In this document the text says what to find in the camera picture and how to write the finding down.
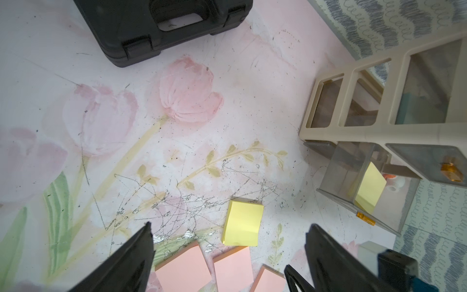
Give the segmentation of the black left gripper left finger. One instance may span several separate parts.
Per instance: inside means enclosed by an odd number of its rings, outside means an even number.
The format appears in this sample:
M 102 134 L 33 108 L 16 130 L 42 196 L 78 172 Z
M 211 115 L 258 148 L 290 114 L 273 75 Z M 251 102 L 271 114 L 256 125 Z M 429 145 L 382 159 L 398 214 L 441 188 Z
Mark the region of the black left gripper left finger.
M 144 292 L 154 258 L 151 223 L 71 290 L 73 292 Z

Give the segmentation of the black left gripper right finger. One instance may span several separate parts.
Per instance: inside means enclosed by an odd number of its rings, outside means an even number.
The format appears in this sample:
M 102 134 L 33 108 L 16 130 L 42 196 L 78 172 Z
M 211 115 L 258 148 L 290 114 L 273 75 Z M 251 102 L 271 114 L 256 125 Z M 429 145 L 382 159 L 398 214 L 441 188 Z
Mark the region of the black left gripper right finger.
M 306 234 L 305 252 L 317 292 L 392 292 L 319 225 Z

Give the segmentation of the yellow sticky pad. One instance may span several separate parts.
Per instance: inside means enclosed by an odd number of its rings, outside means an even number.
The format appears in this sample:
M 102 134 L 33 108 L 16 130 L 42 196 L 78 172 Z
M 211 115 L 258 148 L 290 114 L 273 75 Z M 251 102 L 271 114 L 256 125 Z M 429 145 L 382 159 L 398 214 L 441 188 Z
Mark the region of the yellow sticky pad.
M 376 165 L 370 163 L 358 187 L 355 198 L 356 205 L 366 213 L 373 214 L 385 186 L 385 178 Z
M 221 243 L 225 246 L 257 246 L 263 212 L 262 204 L 231 200 Z

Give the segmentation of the translucent drawer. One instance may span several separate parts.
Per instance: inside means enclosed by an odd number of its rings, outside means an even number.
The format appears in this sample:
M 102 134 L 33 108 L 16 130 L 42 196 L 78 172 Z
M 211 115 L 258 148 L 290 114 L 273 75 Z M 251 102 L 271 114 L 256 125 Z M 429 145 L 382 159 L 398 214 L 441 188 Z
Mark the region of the translucent drawer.
M 420 181 L 378 144 L 338 142 L 318 192 L 398 236 Z
M 423 144 L 388 144 L 387 147 L 429 181 L 467 186 L 467 157 L 457 147 Z
M 305 141 L 304 146 L 327 159 L 332 159 L 336 149 L 336 144 L 330 141 Z

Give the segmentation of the beige drawer organizer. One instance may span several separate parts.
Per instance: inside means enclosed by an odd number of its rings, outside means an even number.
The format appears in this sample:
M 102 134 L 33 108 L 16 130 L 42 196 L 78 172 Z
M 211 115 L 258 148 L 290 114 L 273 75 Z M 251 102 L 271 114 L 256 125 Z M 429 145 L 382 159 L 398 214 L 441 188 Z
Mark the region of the beige drawer organizer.
M 445 107 L 442 124 L 397 125 L 404 93 Z M 459 24 L 322 74 L 300 131 L 303 141 L 457 147 L 467 156 L 467 27 Z

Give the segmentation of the blue sticky pad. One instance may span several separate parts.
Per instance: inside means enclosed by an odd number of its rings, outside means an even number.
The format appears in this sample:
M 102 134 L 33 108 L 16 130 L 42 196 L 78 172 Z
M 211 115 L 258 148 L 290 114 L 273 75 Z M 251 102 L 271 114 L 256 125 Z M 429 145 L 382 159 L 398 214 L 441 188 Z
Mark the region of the blue sticky pad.
M 446 119 L 445 107 L 436 105 L 426 96 L 404 93 L 396 116 L 397 125 L 442 124 Z

